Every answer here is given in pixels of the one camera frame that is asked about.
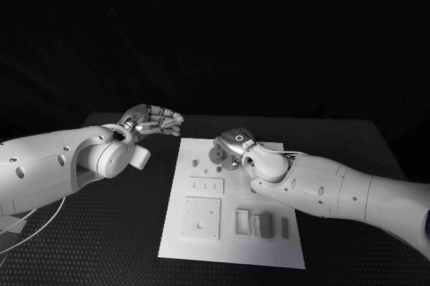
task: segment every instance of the table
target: table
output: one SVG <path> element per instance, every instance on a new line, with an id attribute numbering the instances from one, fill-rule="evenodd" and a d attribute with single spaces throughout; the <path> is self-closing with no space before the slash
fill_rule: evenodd
<path id="1" fill-rule="evenodd" d="M 83 126 L 112 123 L 119 113 L 93 113 Z M 326 157 L 353 169 L 405 180 L 369 121 L 184 115 L 181 136 L 215 138 L 245 127 L 256 140 Z M 430 285 L 430 262 L 379 228 L 295 211 L 306 270 L 157 258 L 180 139 L 150 135 L 142 171 L 89 184 L 65 200 L 46 229 L 10 253 L 1 285 Z M 21 233 L 50 218 L 40 208 Z"/>

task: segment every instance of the black background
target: black background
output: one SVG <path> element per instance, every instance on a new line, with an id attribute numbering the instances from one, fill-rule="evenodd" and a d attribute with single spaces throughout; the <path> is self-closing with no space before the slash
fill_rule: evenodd
<path id="1" fill-rule="evenodd" d="M 141 103 L 368 119 L 430 181 L 428 0 L 0 0 L 0 26 L 1 140 Z"/>

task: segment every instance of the black table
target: black table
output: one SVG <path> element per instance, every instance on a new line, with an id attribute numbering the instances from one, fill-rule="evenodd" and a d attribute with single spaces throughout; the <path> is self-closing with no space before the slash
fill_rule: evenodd
<path id="1" fill-rule="evenodd" d="M 121 114 L 95 113 L 85 125 Z M 243 126 L 261 141 L 319 155 L 388 178 L 405 176 L 368 121 L 187 115 L 181 136 L 215 138 Z M 89 184 L 33 239 L 10 253 L 1 285 L 430 285 L 430 262 L 382 230 L 295 212 L 306 270 L 157 258 L 180 139 L 150 135 L 142 171 L 131 166 Z M 59 202 L 31 216 L 21 238 L 50 218 Z"/>

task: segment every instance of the white cable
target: white cable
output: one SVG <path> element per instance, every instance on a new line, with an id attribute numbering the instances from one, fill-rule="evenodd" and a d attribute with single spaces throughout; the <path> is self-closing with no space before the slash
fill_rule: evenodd
<path id="1" fill-rule="evenodd" d="M 0 232 L 0 235 L 4 233 L 4 232 L 7 232 L 8 231 L 8 229 L 18 223 L 18 222 L 21 222 L 33 213 L 34 213 L 34 211 L 36 211 L 37 209 L 34 209 L 34 210 L 31 210 L 28 213 L 27 213 L 27 215 L 15 222 L 15 223 L 13 223 L 5 229 L 2 229 L 2 231 Z"/>
<path id="2" fill-rule="evenodd" d="M 256 142 L 256 146 L 259 147 L 259 149 L 268 151 L 268 152 L 275 152 L 277 154 L 306 154 L 304 152 L 300 152 L 300 151 L 275 151 L 275 150 L 271 150 L 268 148 L 265 148 L 259 142 Z"/>
<path id="3" fill-rule="evenodd" d="M 60 210 L 60 207 L 62 207 L 62 204 L 65 203 L 65 198 L 62 199 L 62 201 L 60 201 L 60 205 L 59 205 L 59 207 L 57 207 L 57 209 L 56 209 L 56 212 L 54 212 L 54 214 L 53 214 L 53 216 L 50 217 L 50 219 L 49 219 L 49 221 L 46 222 L 46 224 L 41 226 L 41 228 L 23 240 L 23 241 L 20 241 L 14 246 L 11 246 L 8 249 L 5 249 L 4 251 L 1 251 L 0 252 L 0 255 L 4 253 L 4 252 L 7 252 L 8 250 L 11 250 L 14 247 L 17 247 L 20 244 L 23 244 L 41 230 L 43 230 L 43 228 L 46 227 L 46 225 L 50 223 L 50 221 L 53 220 L 53 218 L 54 218 L 54 216 L 56 216 L 56 214 L 57 214 L 57 212 L 59 212 L 59 210 Z"/>

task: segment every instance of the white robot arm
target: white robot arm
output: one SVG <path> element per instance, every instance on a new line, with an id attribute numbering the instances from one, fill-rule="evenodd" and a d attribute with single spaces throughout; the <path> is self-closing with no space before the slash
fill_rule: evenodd
<path id="1" fill-rule="evenodd" d="M 239 163 L 251 189 L 304 213 L 352 219 L 379 227 L 430 259 L 430 185 L 363 174 L 298 152 L 275 152 L 245 129 L 213 140 L 212 162 L 226 170 Z"/>
<path id="2" fill-rule="evenodd" d="M 91 182 L 142 169 L 150 152 L 135 145 L 153 133 L 179 136 L 183 117 L 157 106 L 132 107 L 116 124 L 50 132 L 0 144 L 0 216 L 33 210 Z"/>

